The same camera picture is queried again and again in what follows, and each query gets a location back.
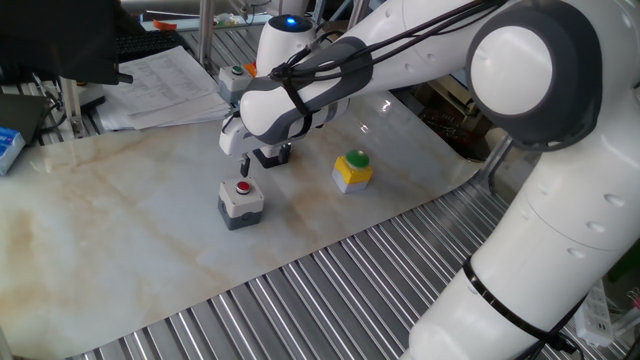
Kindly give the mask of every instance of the black cable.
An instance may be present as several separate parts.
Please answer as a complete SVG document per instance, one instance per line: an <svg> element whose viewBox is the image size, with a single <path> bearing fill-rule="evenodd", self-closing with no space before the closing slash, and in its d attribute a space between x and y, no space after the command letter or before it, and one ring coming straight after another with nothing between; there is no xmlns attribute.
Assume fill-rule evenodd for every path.
<svg viewBox="0 0 640 360"><path fill-rule="evenodd" d="M299 80L299 81L325 81L325 80L333 80L333 79L337 79L337 78L343 77L343 76L345 76L345 75L348 75L348 74L354 73L354 72L356 72L356 71L360 71L360 70L362 70L362 69L364 69L364 68L367 68L367 67L369 67L369 66L373 66L373 65L375 65L375 64L378 64L378 63L380 63L380 62L382 62L382 61L385 61L385 60L387 60L387 59L389 59L389 58L391 58L391 57L393 57L393 56L395 56L395 55L397 55L397 54L399 54L399 53L401 53L401 52L403 52L403 51L407 50L408 48L410 48L410 47L414 46L415 44L417 44L417 43L419 43L419 42L421 42L421 41L423 41L423 40L425 40L425 39L429 38L430 36L433 36L434 34L437 34L439 31L441 31L441 30L443 30L443 29L446 29L446 28L448 28L449 26L451 26L451 25L454 25L454 24L458 23L460 20L464 20L465 18L468 18L468 17L470 17L470 16L473 16L473 15L475 15L475 14L478 14L478 13L480 13L480 12L482 12L482 11L485 11L485 10L487 10L488 8L491 8L491 7L494 7L494 6L495 6L495 5L493 5L493 4L491 4L491 3L483 3L482 5L477 6L477 7L476 7L476 8L474 8L474 9L471 9L471 10L469 10L469 11L466 11L466 12L465 12L465 13L463 13L463 14L457 15L456 17L454 17L454 18L452 18L452 19L449 19L449 20L445 21L445 22L444 22L444 23L442 23L441 25L438 25L437 27L435 27L435 28L433 28L433 29L431 29L431 30L427 31L426 33L424 33L424 34L422 34L422 35L417 36L416 38L414 38L414 39L413 39L413 40L411 40L411 41L408 41L408 42L407 42L407 43L405 43L404 45L399 46L399 47L397 47L396 49L394 49L394 50L392 50L392 51L390 51L390 52L388 52L388 53L386 53L386 54L383 54L383 55L381 55L381 56L379 56L379 57L377 57L377 58L373 59L372 61L369 61L369 62L364 63L364 64L360 64L359 66L356 66L356 67L354 67L354 68L352 68L352 69L349 69L349 70L346 70L346 71L341 71L341 72L338 72L338 73L335 73L335 74L323 75L323 76L310 76L310 77L300 76L300 73L307 73L307 72L315 73L315 72L328 71L328 70L325 70L324 68L323 68L322 70L320 70L320 71L318 71L318 70L316 70L316 69L310 69L310 70L305 70L304 72L300 72L300 73L295 73L295 72L294 72L294 73L292 74L292 79L294 79L294 80Z"/></svg>
<svg viewBox="0 0 640 360"><path fill-rule="evenodd" d="M342 32L340 30L329 31L329 32L326 32L326 33L320 35L314 42L317 43L317 44L320 44L321 42L323 42L325 40L331 41L331 39L328 39L328 37L331 36L331 35L340 35L340 36L342 36L342 35L344 35L344 32Z"/></svg>
<svg viewBox="0 0 640 360"><path fill-rule="evenodd" d="M62 125L62 123L64 123L65 120L67 120L67 114L62 114L62 117L60 117L60 120L58 120L57 123L49 127L43 127L42 129L40 129L40 133L44 134L57 129L58 127L60 127L60 125Z"/></svg>
<svg viewBox="0 0 640 360"><path fill-rule="evenodd" d="M571 346L576 348L576 350L578 350L578 353L580 354L580 360L584 360L584 352L582 351L582 347L580 346L580 344L578 344L575 340L573 340L572 338L568 337L565 334L560 334L560 337L564 341L568 342Z"/></svg>
<svg viewBox="0 0 640 360"><path fill-rule="evenodd" d="M464 20L464 19L466 19L466 18L468 18L470 16L473 16L473 15L475 15L475 14L481 12L481 11L484 11L484 10L486 10L488 8L491 8L491 7L495 7L492 10L492 12L493 12L493 11L497 10L497 8L501 7L505 2L506 2L506 0L473 1L471 3L468 3L466 5L463 5L463 6L459 7L459 8L457 8L457 9L449 11L449 12L447 12L447 13L441 15L441 16L438 16L438 17L436 17L436 18L434 18L434 19L432 19L432 20L430 20L430 21L428 21L428 22L426 22L424 24L418 25L418 26L416 26L416 27L414 27L412 29L409 29L409 30L407 30L407 31L405 31L403 33L395 35L395 36L393 36L393 37L391 37L391 38L389 38L387 40L378 42L378 43L373 44L373 45L369 45L366 48L364 48L364 49L362 49L360 51L357 51L354 54L352 54L351 56L348 56L348 57L346 57L346 58L344 58L344 59L342 59L340 61L333 61L333 62L331 62L329 64L323 64L323 65L317 66L317 67L312 68L312 69L305 69L305 70L299 70L299 71L295 71L295 68L294 68L293 78L299 79L299 80L320 81L320 80L330 80L330 79L334 79L334 78L340 77L342 75L346 75L346 74L343 74L343 73L336 73L336 74L331 74L330 75L331 78L318 78L318 79L316 79L315 77L311 77L311 78L308 78L308 77L307 78L302 78L301 77L302 75L307 75L307 74L313 74L313 73L317 73L317 72L325 72L325 71L333 70L333 69L335 69L337 67L340 67L340 66L344 65L345 63L347 63L349 61L352 61L352 60L354 60L354 59L356 59L358 57L364 56L366 54L370 54L370 53L372 53L374 51L377 51L377 50L382 49L382 48L384 48L386 46L389 46L389 45L391 45L391 44L393 44L393 43L395 43L397 41L400 41L400 40L403 40L403 39L406 39L406 38L410 38L410 37L414 37L414 40L409 41L408 43L404 44L403 46L401 46L399 48L396 48L396 49L392 50L391 52L382 55L379 58L376 58L373 62L369 62L367 64L363 64L363 66L359 67L357 70L361 70L362 68L367 67L367 66L375 65L375 64L377 64L377 63L379 63L381 61L384 61L384 60L390 58L391 56L397 55L398 53L400 53L400 52L406 50L407 48L417 44L418 42L420 42L422 40L425 40L429 36L439 34L441 32L441 30L444 30L444 29L446 29L446 28L448 28L448 27L450 27L450 26L452 26L452 25L454 25L454 24L456 24L456 23L458 23L458 22L460 22L460 21L462 21L462 20ZM460 29L463 28L463 27L469 26L469 25L473 24L474 22L479 21L480 19L476 19L473 22L470 22L469 24L465 24L465 25L461 26ZM430 28L432 26L435 26L435 25L443 22L443 21L445 21L443 24L441 24L441 25L437 26L436 28L428 31L427 33L416 35L417 32L426 30L426 29L428 29L428 28Z"/></svg>
<svg viewBox="0 0 640 360"><path fill-rule="evenodd" d="M59 105L57 105L57 104L51 105L51 107L49 109L47 109L47 111L44 113L44 116L42 118L46 119L49 115L51 115L53 110L59 110L59 109L60 109ZM47 132L50 132L50 131L58 128L60 125L62 125L62 123L64 123L64 121L66 119L67 119L67 114L62 114L62 116L60 117L58 122L56 122L52 126L40 128L40 133L41 134L47 133Z"/></svg>
<svg viewBox="0 0 640 360"><path fill-rule="evenodd" d="M452 33L452 32L458 31L458 30L462 30L462 29L464 29L464 28L466 28L466 27L468 27L468 26L471 26L471 25L473 25L473 24L477 23L478 21L480 21L480 20L482 20L482 19L486 18L487 16L489 16L489 15L493 14L493 13L494 13L494 12L496 12L499 8L500 8L500 6L496 6L495 8L491 9L491 10L490 10L490 11L488 11L487 13L482 14L481 16L479 16L477 19L474 19L474 20L472 20L472 21L470 21L470 22L468 22L468 23L466 23L466 24L464 24L464 25L460 25L460 26L458 26L457 28L454 28L454 29L451 29L451 30L447 30L447 31L441 31L441 32L437 33L437 34L436 34L436 35L434 35L434 36L445 35L445 34L449 34L449 33Z"/></svg>

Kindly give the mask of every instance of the robotic arm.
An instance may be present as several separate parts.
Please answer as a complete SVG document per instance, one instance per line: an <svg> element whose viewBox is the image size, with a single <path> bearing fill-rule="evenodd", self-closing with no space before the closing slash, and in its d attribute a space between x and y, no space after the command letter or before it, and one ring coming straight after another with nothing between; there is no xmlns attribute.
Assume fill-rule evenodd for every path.
<svg viewBox="0 0 640 360"><path fill-rule="evenodd" d="M466 67L483 113L544 154L490 238L415 324L403 359L513 359L557 341L550 330L640 235L639 7L390 0L327 49L271 77L259 71L221 146L231 154L297 140L340 112L331 104L343 111L345 98ZM279 52L274 66L296 53Z"/></svg>

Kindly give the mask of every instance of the marble-pattern surface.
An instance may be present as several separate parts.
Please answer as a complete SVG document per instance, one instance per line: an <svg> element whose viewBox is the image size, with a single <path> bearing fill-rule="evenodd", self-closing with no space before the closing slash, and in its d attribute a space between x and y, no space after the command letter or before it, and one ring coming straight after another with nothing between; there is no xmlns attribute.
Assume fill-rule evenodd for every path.
<svg viewBox="0 0 640 360"><path fill-rule="evenodd" d="M227 231L219 183L239 163L221 123L131 131L26 150L0 178L0 325L15 354L59 359L110 342L425 203L466 181L460 158L389 93L294 144L251 175L259 225ZM344 195L337 156L371 157Z"/></svg>

